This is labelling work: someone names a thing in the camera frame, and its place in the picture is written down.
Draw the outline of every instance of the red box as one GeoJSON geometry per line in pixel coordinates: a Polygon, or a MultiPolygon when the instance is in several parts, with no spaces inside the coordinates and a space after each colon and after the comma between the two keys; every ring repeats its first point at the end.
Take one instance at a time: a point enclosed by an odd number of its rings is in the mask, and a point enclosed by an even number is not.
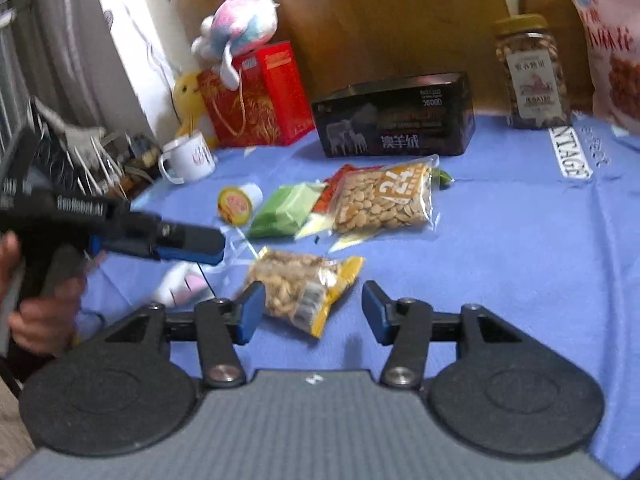
{"type": "Polygon", "coordinates": [[[198,76],[220,146],[287,146],[314,129],[289,41],[237,57],[233,66],[241,76],[238,90],[229,90],[211,70],[198,76]]]}

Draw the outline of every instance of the blue logo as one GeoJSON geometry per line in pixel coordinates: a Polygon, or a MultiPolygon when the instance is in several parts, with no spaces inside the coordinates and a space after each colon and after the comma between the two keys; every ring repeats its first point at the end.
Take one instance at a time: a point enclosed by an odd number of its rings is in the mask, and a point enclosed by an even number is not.
{"type": "Polygon", "coordinates": [[[578,5],[580,7],[589,7],[591,5],[591,0],[575,0],[576,3],[578,3],[578,5]]]}

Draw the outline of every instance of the pink and blue plush toy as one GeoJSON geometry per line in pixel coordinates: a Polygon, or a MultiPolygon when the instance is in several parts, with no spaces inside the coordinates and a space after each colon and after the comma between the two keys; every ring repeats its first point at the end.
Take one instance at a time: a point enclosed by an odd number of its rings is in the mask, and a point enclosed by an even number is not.
{"type": "Polygon", "coordinates": [[[213,61],[221,81],[231,90],[238,89],[240,76],[231,61],[273,37],[278,28],[277,6],[273,0],[225,0],[213,16],[203,20],[201,36],[191,51],[213,61]]]}

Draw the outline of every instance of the green object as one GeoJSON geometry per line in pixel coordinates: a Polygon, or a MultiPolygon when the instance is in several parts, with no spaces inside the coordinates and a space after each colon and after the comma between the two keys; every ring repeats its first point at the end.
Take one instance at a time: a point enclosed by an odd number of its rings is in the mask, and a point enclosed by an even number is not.
{"type": "Polygon", "coordinates": [[[440,168],[438,168],[438,176],[440,177],[440,189],[447,189],[447,187],[455,182],[449,173],[440,168]]]}
{"type": "Polygon", "coordinates": [[[249,238],[293,236],[305,224],[326,184],[280,186],[258,211],[249,238]]]}

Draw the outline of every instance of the white mug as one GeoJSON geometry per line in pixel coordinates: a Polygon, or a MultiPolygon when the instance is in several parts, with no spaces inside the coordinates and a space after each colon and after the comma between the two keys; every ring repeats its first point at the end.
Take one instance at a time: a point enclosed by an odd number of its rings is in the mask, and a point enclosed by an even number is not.
{"type": "Polygon", "coordinates": [[[216,157],[209,151],[201,132],[172,140],[162,147],[162,151],[164,153],[158,158],[158,168],[172,184],[198,180],[216,169],[216,157]],[[175,175],[170,175],[164,167],[168,160],[175,175]]]}

